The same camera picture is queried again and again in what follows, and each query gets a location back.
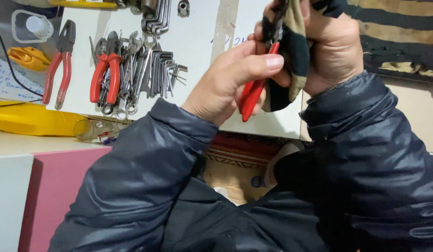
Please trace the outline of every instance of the puffer jacket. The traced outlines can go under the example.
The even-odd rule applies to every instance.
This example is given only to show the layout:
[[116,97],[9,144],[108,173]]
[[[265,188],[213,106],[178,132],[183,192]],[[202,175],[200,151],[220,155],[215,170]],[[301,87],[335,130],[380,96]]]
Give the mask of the puffer jacket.
[[[313,97],[301,113],[362,252],[433,251],[433,156],[397,100],[363,72]],[[173,200],[217,130],[159,99],[87,171],[49,251],[158,251]],[[237,247],[261,239],[245,237]]]

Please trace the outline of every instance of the fingernail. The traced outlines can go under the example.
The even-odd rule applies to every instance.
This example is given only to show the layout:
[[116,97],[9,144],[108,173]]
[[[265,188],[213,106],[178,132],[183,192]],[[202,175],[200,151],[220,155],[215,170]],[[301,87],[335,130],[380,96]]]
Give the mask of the fingernail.
[[283,57],[278,54],[265,54],[266,66],[270,71],[281,69],[283,66]]
[[307,18],[310,15],[310,2],[309,0],[302,0],[300,2],[301,14],[303,18]]

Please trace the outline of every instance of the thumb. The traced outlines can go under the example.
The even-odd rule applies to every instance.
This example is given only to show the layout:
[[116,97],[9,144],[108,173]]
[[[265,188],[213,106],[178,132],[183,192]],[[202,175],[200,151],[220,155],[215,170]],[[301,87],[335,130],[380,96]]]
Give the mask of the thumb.
[[249,55],[229,65],[226,78],[237,87],[246,82],[272,77],[283,68],[283,57],[279,54]]

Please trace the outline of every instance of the yellow container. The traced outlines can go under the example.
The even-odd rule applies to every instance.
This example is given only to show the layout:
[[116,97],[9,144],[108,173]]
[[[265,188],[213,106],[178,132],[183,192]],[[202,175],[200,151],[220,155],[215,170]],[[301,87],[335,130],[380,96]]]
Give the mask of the yellow container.
[[[0,101],[0,106],[18,102]],[[22,135],[75,136],[75,124],[85,119],[74,113],[45,109],[33,103],[0,107],[0,130]]]

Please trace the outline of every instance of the red-handled pliers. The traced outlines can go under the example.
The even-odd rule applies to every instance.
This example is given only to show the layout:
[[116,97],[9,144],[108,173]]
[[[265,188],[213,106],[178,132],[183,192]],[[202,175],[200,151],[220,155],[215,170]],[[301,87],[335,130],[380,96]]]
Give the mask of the red-handled pliers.
[[[282,39],[283,32],[283,20],[284,16],[280,17],[276,21],[273,39],[271,40],[270,52],[268,54],[277,54],[277,51],[279,50],[280,40]],[[244,123],[249,120],[249,117],[251,117],[252,111],[254,110],[254,107],[256,106],[256,103],[260,98],[264,87],[265,79],[246,83],[243,89],[240,104],[238,105]]]
[[106,102],[114,104],[117,101],[117,94],[120,88],[120,63],[123,61],[123,58],[117,54],[118,44],[117,32],[113,31],[109,33],[106,42],[106,52],[97,55],[99,61],[92,77],[92,83],[90,84],[90,102],[99,102],[103,75],[108,68],[111,69],[111,83],[109,84]]
[[65,94],[67,92],[68,85],[70,84],[70,78],[72,77],[72,52],[74,49],[76,37],[76,24],[72,20],[67,20],[56,43],[56,54],[51,60],[50,65],[45,77],[45,89],[42,97],[42,103],[48,104],[50,102],[51,90],[53,89],[53,78],[55,77],[56,70],[59,64],[63,66],[63,76],[61,86],[59,87],[58,96],[56,97],[55,109],[61,109],[64,103]]

